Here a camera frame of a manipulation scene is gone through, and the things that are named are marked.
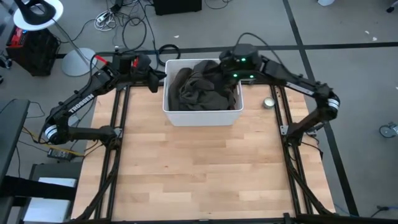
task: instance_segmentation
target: white cable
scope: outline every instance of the white cable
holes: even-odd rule
[[[116,27],[116,21],[114,20],[113,12],[108,9],[107,11],[101,12],[95,18],[94,27],[100,31],[110,31]]]

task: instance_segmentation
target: dark cloth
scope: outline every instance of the dark cloth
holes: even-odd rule
[[[221,72],[203,74],[218,64],[203,60],[190,68],[183,68],[169,87],[170,111],[233,110],[233,89],[227,85]]]

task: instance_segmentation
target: wooden table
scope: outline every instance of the wooden table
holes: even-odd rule
[[[109,124],[114,94],[98,97],[92,127]],[[269,86],[244,86],[243,114],[233,126],[220,127],[172,126],[162,111],[162,94],[162,88],[156,94],[146,87],[131,91],[113,220],[294,216],[275,111],[262,107],[271,96]],[[303,95],[287,95],[293,121],[301,120],[308,114]],[[308,136],[303,142],[316,144]],[[300,152],[308,186],[334,211],[319,152],[306,145]],[[72,217],[97,192],[103,157],[101,147],[85,159]]]

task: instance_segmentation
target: white plastic container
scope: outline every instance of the white plastic container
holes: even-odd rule
[[[193,68],[202,60],[218,59],[180,59],[168,60],[165,72],[167,77],[164,80],[163,90],[163,111],[174,126],[229,126],[239,118],[243,112],[243,94],[241,82],[238,83],[234,92],[236,103],[235,110],[225,111],[169,111],[169,85],[174,81],[175,76],[181,68]]]

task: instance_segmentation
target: wheel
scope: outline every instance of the wheel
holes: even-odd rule
[[[393,129],[388,125],[383,125],[379,128],[380,134],[385,138],[393,138],[396,136],[396,133]]]
[[[387,9],[387,12],[388,12],[388,13],[392,13],[393,10],[394,10],[394,7],[390,7],[390,8]]]

